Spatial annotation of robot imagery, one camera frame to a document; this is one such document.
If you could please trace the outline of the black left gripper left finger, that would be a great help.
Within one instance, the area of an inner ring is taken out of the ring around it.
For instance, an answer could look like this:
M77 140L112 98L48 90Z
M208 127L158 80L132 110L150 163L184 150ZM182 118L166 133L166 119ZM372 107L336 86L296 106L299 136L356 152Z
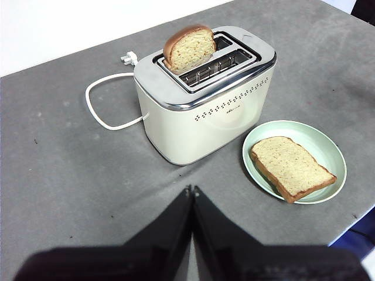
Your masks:
M192 192L185 188L126 243L38 252L15 280L173 280L190 244L192 206Z

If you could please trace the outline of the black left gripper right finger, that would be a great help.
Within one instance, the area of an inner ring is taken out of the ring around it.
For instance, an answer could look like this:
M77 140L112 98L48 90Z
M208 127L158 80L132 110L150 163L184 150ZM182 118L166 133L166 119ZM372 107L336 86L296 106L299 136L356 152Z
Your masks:
M193 233L213 280L366 280L357 257L327 246L263 245L194 186Z

